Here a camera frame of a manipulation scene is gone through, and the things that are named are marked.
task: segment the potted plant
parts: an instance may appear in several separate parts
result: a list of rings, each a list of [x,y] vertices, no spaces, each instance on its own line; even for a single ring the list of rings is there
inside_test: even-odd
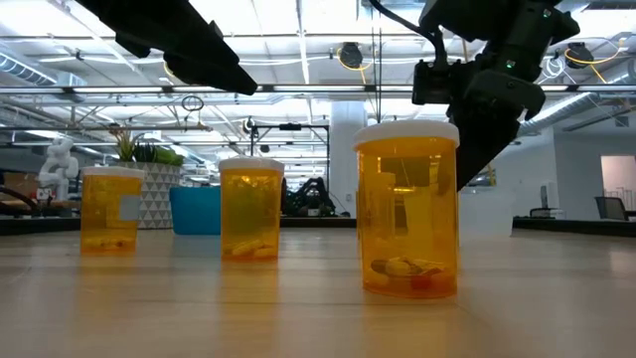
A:
[[[184,157],[160,143],[141,143],[126,129],[111,132],[117,138],[119,166],[146,172],[141,188],[139,229],[171,229],[170,188],[179,186]]]

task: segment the black machine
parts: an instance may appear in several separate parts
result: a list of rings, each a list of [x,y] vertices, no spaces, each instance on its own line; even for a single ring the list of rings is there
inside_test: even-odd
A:
[[[550,45],[580,32],[560,0],[428,0],[415,26],[369,0],[385,16],[423,36],[435,61],[415,66],[412,102],[449,103],[459,128],[457,189],[461,189],[517,136],[517,118],[537,115],[546,101],[533,82]],[[486,41],[475,61],[448,64],[439,27],[466,41]]]
[[[244,94],[256,83],[240,68],[239,57],[187,0],[78,0],[113,29],[119,45],[137,57],[162,50],[174,75],[188,84]],[[412,102],[449,103],[457,125],[457,189],[466,185],[517,135],[517,119],[541,110],[546,97],[533,84],[548,46],[579,33],[560,0],[428,0],[419,26],[397,16],[379,0],[383,15],[428,39],[433,63],[415,66]],[[487,42],[472,62],[448,64],[440,26],[467,41]]]
[[[283,184],[281,210],[288,217],[308,217],[310,210],[316,212],[317,217],[336,217],[336,206],[329,198],[329,192],[322,178],[307,180],[297,191],[289,191]]]

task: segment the white bottle cap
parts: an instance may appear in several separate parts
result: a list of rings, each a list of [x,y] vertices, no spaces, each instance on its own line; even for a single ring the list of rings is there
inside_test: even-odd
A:
[[[237,157],[222,160],[219,163],[220,171],[226,169],[271,169],[284,173],[285,165],[279,161],[268,158]]]
[[[454,124],[439,120],[397,120],[372,125],[359,130],[354,136],[354,147],[370,141],[405,138],[405,137],[436,137],[446,138],[459,146],[459,130]]]
[[[143,170],[123,167],[85,167],[81,169],[81,175],[118,176],[126,178],[139,178],[143,180],[146,176],[146,172]]]

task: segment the green plant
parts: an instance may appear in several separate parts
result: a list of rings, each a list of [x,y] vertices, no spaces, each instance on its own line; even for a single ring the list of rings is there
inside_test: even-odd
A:
[[[131,137],[132,133],[130,132],[130,129],[126,129],[125,127],[113,127],[109,130],[109,133],[117,139],[117,153],[119,154],[119,160],[123,162],[133,161],[135,146],[143,133],[139,133],[134,137]]]
[[[184,156],[177,154],[174,150],[166,149],[163,147],[157,147],[156,163],[168,164],[174,166],[182,166]]]
[[[156,163],[157,162],[157,149],[150,143],[136,143],[133,156],[136,162],[140,163]]]

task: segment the white label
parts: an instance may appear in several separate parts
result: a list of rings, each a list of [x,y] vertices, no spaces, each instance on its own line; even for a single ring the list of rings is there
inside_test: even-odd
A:
[[[139,195],[122,195],[119,197],[119,221],[136,221],[139,219]]]

